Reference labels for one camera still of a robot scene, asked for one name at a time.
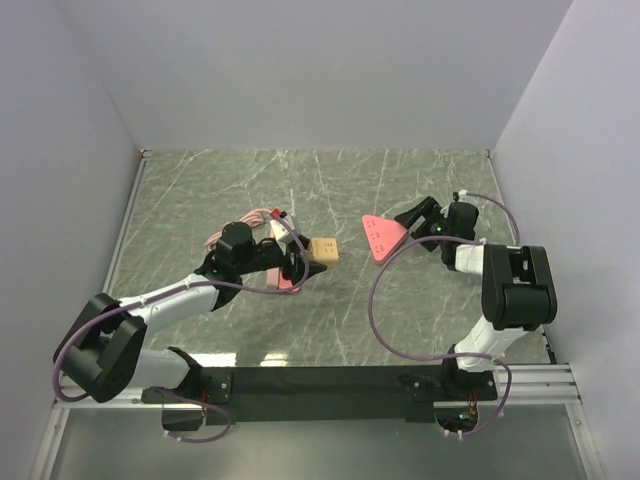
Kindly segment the wooden cube block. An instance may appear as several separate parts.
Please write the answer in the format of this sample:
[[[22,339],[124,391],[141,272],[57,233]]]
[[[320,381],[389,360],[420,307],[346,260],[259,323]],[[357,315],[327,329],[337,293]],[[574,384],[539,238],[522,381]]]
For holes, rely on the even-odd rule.
[[[339,261],[338,243],[335,238],[312,238],[308,247],[309,258],[328,269]]]

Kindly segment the pink triangular plug adapter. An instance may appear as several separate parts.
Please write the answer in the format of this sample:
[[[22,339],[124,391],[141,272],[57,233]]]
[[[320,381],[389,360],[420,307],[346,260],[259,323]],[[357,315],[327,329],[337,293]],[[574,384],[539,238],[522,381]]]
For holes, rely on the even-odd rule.
[[[295,294],[299,292],[299,288],[293,287],[294,283],[290,280],[285,279],[281,273],[278,273],[278,279],[277,279],[277,289],[279,291],[284,291],[285,293],[288,294]]]

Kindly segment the pink long power strip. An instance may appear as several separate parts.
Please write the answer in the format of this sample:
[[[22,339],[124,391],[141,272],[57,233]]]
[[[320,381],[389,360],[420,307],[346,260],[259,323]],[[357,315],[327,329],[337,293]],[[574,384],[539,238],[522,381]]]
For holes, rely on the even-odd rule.
[[[278,268],[271,268],[266,271],[265,288],[268,290],[278,290],[280,286],[281,272]]]

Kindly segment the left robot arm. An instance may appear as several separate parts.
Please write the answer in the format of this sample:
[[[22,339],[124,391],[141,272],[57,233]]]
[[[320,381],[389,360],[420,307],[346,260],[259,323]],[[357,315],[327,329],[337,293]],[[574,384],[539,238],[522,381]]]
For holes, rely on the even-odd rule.
[[[129,386],[149,388],[179,402],[200,401],[211,392],[202,366],[179,348],[146,350],[146,338],[195,315],[229,304],[250,273],[278,270],[298,288],[326,271],[307,251],[310,239],[280,216],[271,220],[273,236],[261,241],[244,222],[232,222],[193,273],[155,291],[121,299],[105,293],[92,297],[53,356],[52,384],[66,402],[61,376],[70,378],[98,403],[108,402]]]

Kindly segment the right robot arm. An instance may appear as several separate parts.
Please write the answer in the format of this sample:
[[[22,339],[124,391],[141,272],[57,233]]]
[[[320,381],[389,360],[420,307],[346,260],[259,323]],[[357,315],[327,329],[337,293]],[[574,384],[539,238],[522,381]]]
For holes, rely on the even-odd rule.
[[[554,321],[558,301],[546,250],[541,246],[485,244],[476,238],[479,208],[463,190],[441,206],[428,196],[394,220],[414,239],[430,236],[423,247],[439,249],[451,271],[481,277],[482,315],[454,344],[439,374],[444,395],[460,399],[474,386],[473,374],[487,372],[518,339]]]

